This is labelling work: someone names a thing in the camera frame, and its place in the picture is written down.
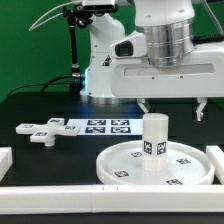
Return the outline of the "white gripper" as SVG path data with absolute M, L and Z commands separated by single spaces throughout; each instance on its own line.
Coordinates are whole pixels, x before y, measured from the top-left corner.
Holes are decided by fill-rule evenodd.
M 156 68 L 146 58 L 117 59 L 111 64 L 110 85 L 120 98 L 138 98 L 147 114 L 145 98 L 197 98 L 196 116 L 201 121 L 206 97 L 224 97 L 224 42 L 200 44 L 183 57 L 179 66 Z

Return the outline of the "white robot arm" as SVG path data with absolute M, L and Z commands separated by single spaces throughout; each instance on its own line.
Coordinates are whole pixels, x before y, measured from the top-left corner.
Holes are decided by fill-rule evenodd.
M 205 0 L 133 0 L 135 30 L 126 35 L 110 13 L 123 0 L 83 0 L 93 15 L 91 60 L 83 99 L 143 105 L 147 98 L 195 98 L 196 114 L 224 97 L 224 41 L 195 44 L 192 4 Z

